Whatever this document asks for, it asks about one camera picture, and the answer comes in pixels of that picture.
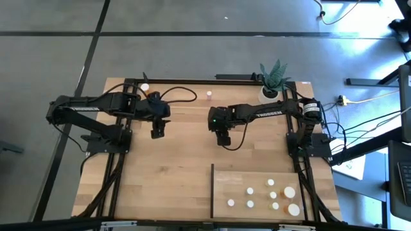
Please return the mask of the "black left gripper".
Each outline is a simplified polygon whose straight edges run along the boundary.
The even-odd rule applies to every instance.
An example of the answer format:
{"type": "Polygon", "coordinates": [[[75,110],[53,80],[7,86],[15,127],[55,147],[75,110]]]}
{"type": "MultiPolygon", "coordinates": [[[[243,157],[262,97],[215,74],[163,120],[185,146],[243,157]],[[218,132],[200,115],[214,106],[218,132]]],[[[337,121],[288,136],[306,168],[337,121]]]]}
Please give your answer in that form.
{"type": "Polygon", "coordinates": [[[151,92],[147,98],[137,102],[137,119],[152,123],[151,138],[164,137],[166,118],[171,115],[169,104],[161,99],[159,92],[151,92]]]}

